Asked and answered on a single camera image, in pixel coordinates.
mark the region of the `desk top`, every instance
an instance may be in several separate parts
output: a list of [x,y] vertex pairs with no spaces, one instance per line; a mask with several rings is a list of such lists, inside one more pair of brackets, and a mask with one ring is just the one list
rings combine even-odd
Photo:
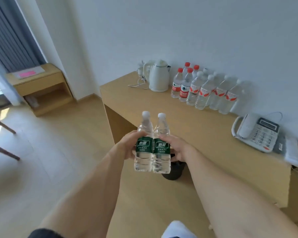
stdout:
[[165,113],[172,134],[185,139],[227,172],[277,202],[279,207],[287,206],[290,165],[277,154],[262,153],[234,138],[231,127],[236,115],[222,115],[209,108],[198,110],[171,98],[171,88],[156,93],[127,86],[137,80],[137,73],[132,72],[102,85],[103,103],[135,126],[142,121],[144,110],[150,112],[154,126],[158,113]]
[[43,64],[41,67],[45,70],[45,72],[33,75],[28,78],[17,79],[12,73],[6,74],[6,78],[11,85],[16,86],[60,72],[60,70],[51,63]]

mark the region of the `green label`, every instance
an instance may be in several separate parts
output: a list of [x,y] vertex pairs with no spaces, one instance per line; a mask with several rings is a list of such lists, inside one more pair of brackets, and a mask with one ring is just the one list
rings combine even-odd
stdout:
[[154,148],[153,153],[154,154],[170,154],[170,144],[167,142],[162,141],[161,139],[154,139]]
[[136,152],[152,153],[152,138],[141,137],[137,140]]

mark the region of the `pink sticky note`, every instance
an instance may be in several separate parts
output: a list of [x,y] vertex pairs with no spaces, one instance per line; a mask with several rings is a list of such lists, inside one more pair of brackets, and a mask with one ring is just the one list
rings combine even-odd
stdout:
[[28,72],[25,72],[25,73],[20,73],[19,76],[20,76],[21,78],[26,78],[26,77],[32,76],[32,75],[34,75],[34,74],[36,74],[35,71],[28,71]]

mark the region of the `chair leg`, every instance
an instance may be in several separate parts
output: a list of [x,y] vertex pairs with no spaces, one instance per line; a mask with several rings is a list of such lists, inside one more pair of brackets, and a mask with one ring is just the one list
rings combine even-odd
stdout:
[[0,121],[0,125],[2,127],[4,127],[5,129],[9,130],[11,133],[13,133],[13,134],[16,133],[13,129],[9,128],[7,125],[5,125],[4,123],[2,123],[1,121]]
[[12,154],[12,153],[10,153],[8,151],[6,151],[5,149],[3,149],[1,147],[0,147],[0,153],[5,154],[5,155],[7,155],[7,156],[9,156],[11,158],[14,158],[14,159],[18,160],[18,161],[20,160],[20,158],[18,156],[14,155],[14,154]]

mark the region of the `white desk phone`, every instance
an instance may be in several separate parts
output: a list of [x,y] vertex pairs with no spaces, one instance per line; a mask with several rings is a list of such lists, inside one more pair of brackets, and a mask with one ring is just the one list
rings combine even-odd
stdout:
[[[242,123],[235,133],[235,126],[240,119],[243,119]],[[235,138],[265,153],[273,150],[278,137],[278,131],[278,124],[256,114],[237,117],[232,126],[232,135]]]

